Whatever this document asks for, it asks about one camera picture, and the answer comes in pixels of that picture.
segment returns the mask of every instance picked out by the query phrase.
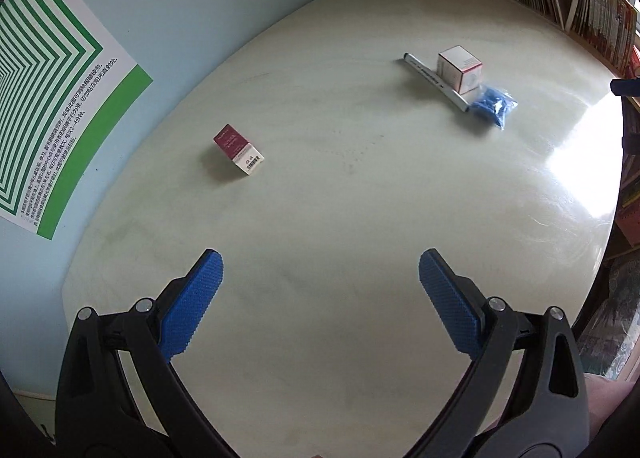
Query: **white table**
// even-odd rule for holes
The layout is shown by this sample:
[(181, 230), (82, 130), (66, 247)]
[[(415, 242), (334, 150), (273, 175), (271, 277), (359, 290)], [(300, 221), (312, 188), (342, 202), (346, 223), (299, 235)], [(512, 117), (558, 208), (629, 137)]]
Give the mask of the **white table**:
[[(455, 44), (519, 100), (504, 131), (399, 61)], [(424, 250), (516, 309), (577, 314), (619, 183), (610, 79), (512, 1), (317, 0), (140, 146), (79, 245), (68, 322), (155, 297), (215, 248), (225, 280), (173, 362), (220, 433), (246, 457), (400, 457), (468, 364), (417, 280)], [(228, 122), (266, 158), (249, 177), (211, 141)]]

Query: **poster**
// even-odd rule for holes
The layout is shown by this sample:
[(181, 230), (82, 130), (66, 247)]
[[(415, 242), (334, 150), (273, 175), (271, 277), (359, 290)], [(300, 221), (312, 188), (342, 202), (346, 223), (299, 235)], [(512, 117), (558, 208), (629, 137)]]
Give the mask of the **poster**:
[(51, 239), (95, 152), (150, 83), (82, 0), (4, 0), (0, 216)]

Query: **green stripe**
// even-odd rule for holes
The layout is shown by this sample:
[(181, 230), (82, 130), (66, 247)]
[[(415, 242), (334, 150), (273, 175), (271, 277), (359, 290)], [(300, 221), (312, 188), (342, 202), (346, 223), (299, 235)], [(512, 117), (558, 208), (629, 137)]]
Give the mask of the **green stripe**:
[[(81, 67), (81, 69), (76, 73), (76, 76), (73, 78), (73, 80), (70, 82), (70, 84), (67, 86), (64, 94), (60, 97), (60, 99), (58, 100), (58, 102), (56, 103), (56, 105), (53, 107), (53, 110), (58, 110), (60, 108), (60, 106), (64, 103), (65, 99), (68, 98), (68, 94), (69, 92), (72, 90), (72, 88), (75, 86), (75, 84), (79, 81), (80, 77), (82, 76), (82, 74), (85, 72), (85, 70), (94, 62), (95, 58), (98, 56), (99, 51), (94, 51), (93, 54), (91, 55), (91, 57), (89, 57), (89, 59), (84, 63), (84, 65)], [(49, 106), (51, 104), (51, 101), (53, 99), (53, 97), (55, 96), (56, 92), (60, 89), (60, 86), (63, 85), (63, 83), (65, 83), (68, 80), (69, 74), (73, 71), (77, 60), (81, 57), (82, 54), (77, 54), (75, 59), (72, 60), (72, 65), (69, 66), (69, 68), (65, 71), (63, 77), (59, 80), (59, 82), (56, 84), (56, 87), (54, 89), (54, 91), (50, 94), (49, 99), (47, 99), (46, 104), (44, 105), (42, 111), (40, 112), (40, 115), (38, 116), (38, 118), (35, 119), (35, 123), (38, 124), (42, 118), (43, 118), (43, 114), (45, 113), (46, 110), (49, 109)], [(47, 133), (47, 130), (49, 129), (49, 126), (52, 122), (52, 120), (56, 117), (55, 113), (51, 113), (49, 115), (49, 117), (47, 117), (46, 119), (46, 123), (44, 125), (44, 127), (41, 130), (40, 136), (36, 141), (36, 145), (40, 146), (42, 144), (42, 141), (44, 139), (44, 136)], [(24, 133), (22, 134), (21, 138), (19, 139), (20, 145), (22, 146), (30, 146), (31, 145), (31, 141), (33, 139), (33, 136), (35, 134), (36, 128), (33, 128), (30, 132), (30, 136), (27, 139), (27, 141), (24, 141)], [(18, 165), (22, 166), (22, 164), (24, 163), (25, 158), (28, 156), (29, 159), (26, 162), (26, 164), (24, 164), (24, 167), (31, 167), (31, 164), (33, 163), (33, 159), (36, 157), (37, 154), (37, 149), (33, 149), (30, 153), (26, 152), (24, 149), (22, 150), (21, 154), (20, 154), (20, 160), (18, 161)], [(22, 176), (22, 181), (19, 183), (19, 185), (15, 188), (15, 190), (18, 193), (18, 196), (22, 195), (22, 190), (24, 189), (24, 185), (26, 183), (26, 180), (28, 178), (28, 171), (24, 171), (23, 176)], [(12, 207), (12, 209), (10, 210), (10, 212), (12, 214), (16, 214), (17, 210), (18, 210), (19, 204), (16, 201), (14, 207)]]
[[(11, 58), (11, 56), (8, 55), (0, 55), (0, 62), (2, 63), (2, 66), (4, 67), (5, 70), (8, 71), (8, 75), (6, 77), (6, 87), (7, 88), (11, 88), (14, 84), (14, 81), (17, 77), (18, 71), (20, 70), (20, 68), (18, 67), (16, 61), (14, 59)], [(6, 93), (6, 98), (3, 98), (3, 101), (5, 99), (8, 99), (8, 92)]]
[(76, 18), (76, 16), (69, 10), (68, 6), (65, 5), (65, 2), (62, 0), (53, 0), (56, 2), (56, 5), (62, 13), (66, 16), (66, 18), (73, 24), (73, 26), (78, 29), (78, 32), (82, 34), (82, 36), (93, 46), (98, 52), (102, 51), (102, 45), (98, 43), (94, 36), (89, 33), (89, 31), (82, 25), (82, 23)]
[[(13, 35), (16, 41), (20, 42), (21, 48), (14, 43), (13, 39), (10, 37), (11, 35)], [(11, 43), (13, 48), (11, 48), (7, 43), (5, 43), (5, 41)], [(13, 97), (8, 99), (6, 104), (0, 104), (1, 114), (4, 115), (7, 112), (12, 112), (13, 108), (17, 106), (17, 103), (20, 101), (21, 97), (23, 96), (25, 87), (29, 84), (28, 81), (31, 79), (30, 76), (33, 75), (34, 73), (34, 68), (37, 66), (38, 60), (30, 51), (28, 51), (25, 48), (24, 44), (20, 40), (19, 36), (15, 33), (13, 28), (0, 29), (0, 42), (2, 42), (2, 44), (5, 46), (7, 50), (11, 50), (14, 56), (18, 57), (18, 55), (20, 55), (22, 60), (25, 61), (25, 63), (27, 63), (28, 65), (25, 71), (25, 75), (27, 75), (28, 77), (27, 78), (23, 77), (19, 81), (17, 80), (16, 85), (8, 86), (6, 89), (7, 93), (9, 93), (10, 91)]]
[[(4, 17), (1, 14), (0, 14), (0, 20), (4, 21)], [(16, 39), (20, 41), (20, 44), (23, 46), (23, 48), (28, 51), (27, 47), (22, 43), (20, 38), (15, 34), (14, 29), (9, 28), (9, 30), (14, 34)], [(12, 130), (14, 131), (19, 131), (24, 120), (26, 120), (27, 110), (28, 110), (28, 106), (26, 105), (26, 102), (29, 99), (29, 97), (31, 98), (30, 104), (33, 102), (35, 94), (39, 91), (42, 84), (46, 82), (46, 79), (47, 79), (46, 75), (48, 73), (48, 70), (47, 71), (45, 70), (51, 66), (51, 64), (48, 62), (49, 60), (45, 59), (44, 61), (40, 61), (34, 56), (32, 51), (28, 51), (28, 54), (36, 60), (37, 64), (35, 65), (35, 68), (31, 70), (30, 76), (28, 77), (27, 81), (20, 89), (20, 99), (15, 103), (15, 109), (8, 110), (8, 111), (11, 111), (11, 114), (15, 117), (14, 125), (12, 127)], [(4, 154), (0, 156), (0, 161), (3, 158), (4, 158)], [(4, 178), (4, 176), (0, 178), (0, 188), (2, 188), (2, 183), (1, 183), (2, 178)]]
[[(17, 34), (15, 34), (14, 30), (12, 28), (9, 28), (6, 30), (6, 32), (13, 34), (14, 38), (20, 42), (22, 50), (24, 50), (24, 44), (17, 36)], [(13, 42), (9, 37), (9, 34), (7, 34), (6, 38), (10, 42)], [(0, 41), (3, 41), (2, 34), (0, 34)], [(7, 109), (4, 110), (6, 112), (6, 116), (9, 117), (10, 120), (4, 126), (0, 126), (0, 148), (4, 146), (4, 148), (2, 148), (2, 151), (0, 152), (0, 167), (2, 167), (6, 161), (5, 155), (7, 153), (5, 144), (8, 142), (5, 138), (11, 138), (15, 134), (15, 131), (20, 128), (20, 125), (23, 122), (25, 113), (22, 106), (24, 105), (24, 101), (29, 97), (29, 91), (33, 87), (34, 78), (36, 77), (36, 73), (38, 71), (37, 59), (33, 56), (33, 54), (27, 51), (23, 51), (22, 56), (29, 64), (29, 67), (25, 71), (24, 76), (20, 80), (18, 80), (15, 88), (12, 88), (14, 96), (12, 100), (10, 100), (7, 104)], [(31, 63), (29, 59), (26, 59), (28, 56), (33, 59), (33, 63)], [(2, 182), (4, 182), (4, 170), (2, 171), (2, 175), (0, 176), (0, 188), (3, 187)]]
[[(40, 104), (43, 96), (46, 95), (47, 93), (47, 86), (50, 85), (50, 82), (52, 81), (52, 79), (55, 79), (55, 76), (51, 76), (50, 74), (53, 72), (53, 70), (59, 71), (60, 66), (63, 66), (66, 61), (63, 60), (62, 63), (58, 64), (58, 61), (60, 60), (60, 56), (56, 53), (55, 50), (53, 50), (50, 44), (39, 34), (39, 32), (35, 29), (35, 27), (31, 23), (31, 21), (26, 18), (26, 16), (22, 13), (22, 11), (20, 10), (20, 8), (18, 7), (17, 3), (15, 3), (14, 0), (4, 0), (3, 6), (7, 11), (7, 16), (10, 16), (12, 18), (15, 25), (18, 28), (20, 28), (24, 37), (28, 39), (31, 45), (44, 58), (44, 61), (42, 61), (42, 68), (38, 72), (38, 85), (35, 87), (28, 104), (24, 107), (26, 111), (31, 108), (31, 106), (34, 103), (34, 100), (38, 97), (38, 95), (40, 95), (40, 99), (38, 100), (37, 105)], [(22, 22), (22, 24), (24, 24), (29, 29), (31, 34), (28, 34), (28, 32), (25, 31), (20, 24), (18, 24), (18, 22)], [(44, 51), (42, 51), (34, 40), (37, 40), (40, 43), (41, 47), (43, 47), (49, 54), (47, 55)]]
[(40, 9), (44, 12), (44, 14), (49, 18), (49, 21), (52, 22), (53, 26), (58, 29), (58, 31), (66, 37), (66, 40), (69, 41), (73, 45), (73, 47), (84, 53), (85, 48), (78, 42), (78, 40), (69, 32), (63, 25), (60, 23), (60, 20), (56, 17), (53, 11), (47, 6), (47, 3), (44, 0), (35, 0)]
[[(2, 21), (8, 30), (11, 30), (12, 33), (17, 37), (20, 44), (23, 46), (25, 53), (28, 53), (36, 63), (37, 66), (41, 67), (47, 64), (49, 57), (45, 55), (45, 53), (39, 48), (39, 46), (33, 41), (25, 29), (22, 27), (20, 20), (14, 16), (12, 11), (9, 9), (9, 5), (5, 5), (0, 12), (0, 21)], [(28, 43), (28, 45), (24, 44), (19, 36), (22, 36), (24, 40)]]
[(71, 55), (71, 50), (69, 50), (66, 47), (66, 45), (62, 41), (60, 41), (58, 36), (52, 32), (52, 30), (44, 23), (44, 21), (42, 21), (42, 18), (37, 13), (36, 9), (33, 8), (33, 5), (31, 5), (31, 2), (29, 0), (20, 0), (20, 1), (22, 1), (22, 4), (29, 12), (29, 16), (32, 17), (40, 25), (41, 29), (43, 29), (45, 34), (47, 34), (53, 40), (53, 42), (58, 45), (58, 48), (62, 50), (63, 54), (65, 56)]
[[(5, 43), (4, 38), (0, 35), (0, 51), (8, 51), (10, 46)], [(18, 101), (27, 97), (24, 96), (25, 86), (28, 85), (28, 76), (33, 73), (33, 65), (30, 65), (25, 72), (20, 71), (21, 75), (15, 80), (15, 83), (8, 88), (10, 92), (10, 99), (6, 102), (2, 107), (4, 108), (2, 111), (2, 124), (0, 125), (0, 180), (4, 180), (4, 175), (6, 171), (6, 155), (10, 152), (10, 140), (15, 138), (17, 134), (17, 126), (19, 126), (23, 120), (17, 122), (18, 114), (24, 118), (26, 110), (22, 110), (20, 113), (17, 107)]]
[(6, 77), (9, 75), (9, 72), (5, 71), (4, 69), (2, 69), (2, 67), (0, 66), (0, 88), (2, 88), (2, 85), (4, 85), (4, 80), (6, 79)]
[[(24, 159), (24, 156), (26, 154), (26, 151), (30, 148), (31, 146), (31, 141), (33, 139), (33, 136), (37, 130), (38, 125), (41, 123), (42, 121), (42, 117), (46, 116), (46, 113), (49, 113), (49, 117), (47, 117), (47, 125), (46, 127), (48, 127), (49, 122), (52, 119), (52, 116), (54, 115), (54, 111), (57, 108), (50, 108), (50, 104), (51, 101), (54, 99), (57, 91), (60, 89), (60, 86), (62, 86), (65, 82), (66, 79), (68, 78), (69, 74), (71, 73), (71, 71), (74, 69), (74, 67), (76, 66), (76, 63), (72, 63), (68, 65), (67, 70), (65, 71), (64, 75), (58, 80), (58, 83), (56, 84), (55, 88), (53, 89), (53, 91), (51, 91), (49, 93), (49, 97), (47, 99), (46, 104), (41, 108), (38, 109), (33, 108), (30, 116), (27, 119), (23, 118), (23, 121), (27, 124), (27, 126), (25, 128), (22, 129), (22, 133), (20, 133), (19, 131), (16, 131), (14, 136), (12, 136), (11, 138), (8, 138), (7, 140), (9, 141), (9, 144), (5, 145), (4, 148), (2, 149), (2, 154), (4, 156), (4, 152), (8, 149), (8, 153), (10, 154), (10, 162), (9, 164), (5, 165), (4, 163), (2, 163), (2, 171), (0, 173), (0, 178), (4, 179), (6, 172), (9, 171), (13, 171), (14, 168), (19, 168), (22, 166), (22, 161)], [(47, 88), (46, 88), (46, 92), (50, 91), (51, 88), (51, 84), (52, 82), (47, 82)], [(38, 118), (36, 120), (33, 120), (34, 115), (38, 114)], [(17, 177), (17, 173), (14, 172), (14, 176), (12, 177), (13, 180), (15, 180), (15, 178)]]
[(4, 95), (2, 98), (2, 102), (0, 102), (0, 113), (2, 115), (2, 124), (0, 124), (0, 146), (2, 146), (2, 138), (6, 134), (6, 129), (4, 126), (5, 119), (9, 119), (12, 116), (12, 110), (14, 107), (14, 102), (20, 95), (20, 88), (22, 87), (22, 83), (24, 82), (25, 77), (30, 72), (27, 65), (23, 64), (23, 59), (20, 59), (15, 51), (11, 50), (9, 45), (4, 40), (4, 31), (0, 32), (0, 53), (4, 54), (2, 57), (4, 59), (13, 58), (15, 62), (17, 62), (20, 67), (14, 72), (15, 77), (12, 82), (9, 83), (4, 89)]
[(150, 84), (151, 77), (140, 66), (136, 66), (104, 101), (104, 104), (78, 138), (53, 186), (49, 201), (40, 219), (39, 235), (49, 240), (53, 238), (53, 233), (56, 231), (66, 204), (94, 154), (122, 115)]
[[(31, 84), (30, 88), (28, 89), (28, 93), (29, 95), (33, 95), (32, 92), (38, 92), (40, 86), (42, 86), (42, 84), (44, 84), (47, 80), (46, 75), (49, 72), (49, 68), (51, 68), (53, 66), (52, 63), (52, 59), (49, 58), (39, 47), (38, 45), (33, 41), (33, 39), (31, 38), (30, 34), (27, 34), (27, 32), (24, 30), (24, 28), (22, 27), (22, 25), (20, 24), (20, 21), (10, 12), (9, 10), (9, 5), (5, 5), (3, 7), (4, 12), (0, 12), (0, 21), (4, 22), (4, 24), (6, 25), (6, 27), (11, 30), (11, 29), (17, 29), (21, 32), (22, 36), (28, 41), (28, 43), (30, 43), (31, 45), (31, 49), (25, 47), (25, 50), (28, 50), (30, 55), (36, 59), (36, 63), (38, 66), (38, 72), (36, 74), (36, 77), (33, 81), (33, 83)], [(38, 58), (33, 52), (36, 51), (38, 52), (38, 54), (40, 54), (40, 58)], [(42, 72), (43, 70), (47, 68), (47, 72), (44, 74), (44, 76), (42, 76)], [(23, 109), (26, 111), (28, 109), (28, 106), (24, 105), (25, 102), (22, 102), (22, 107)]]
[[(21, 11), (20, 6), (18, 5), (18, 3), (16, 3), (15, 0), (4, 0), (5, 2), (9, 2), (11, 8), (13, 9), (13, 11), (18, 15), (18, 17), (20, 18), (20, 20), (27, 26), (27, 28), (31, 31), (31, 33), (33, 34), (33, 37), (36, 38), (38, 40), (38, 42), (42, 45), (43, 48), (46, 48), (49, 51), (49, 57), (52, 57), (53, 59), (60, 59), (60, 55), (58, 54), (58, 52), (56, 52), (53, 47), (49, 44), (48, 41), (46, 41), (41, 35), (40, 32), (37, 31), (37, 29), (34, 27), (33, 23), (31, 22), (31, 19), (28, 19)], [(29, 5), (27, 5), (25, 3), (25, 0), (21, 0), (22, 4), (25, 6), (25, 8), (27, 8), (28, 10), (31, 9), (33, 10)]]

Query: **blue plastic bag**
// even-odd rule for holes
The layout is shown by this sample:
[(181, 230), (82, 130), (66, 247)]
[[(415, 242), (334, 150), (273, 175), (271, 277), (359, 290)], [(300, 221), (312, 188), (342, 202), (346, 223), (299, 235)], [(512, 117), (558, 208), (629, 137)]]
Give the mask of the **blue plastic bag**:
[(518, 105), (507, 92), (490, 86), (480, 86), (481, 95), (470, 106), (469, 111), (486, 118), (501, 130), (504, 119)]

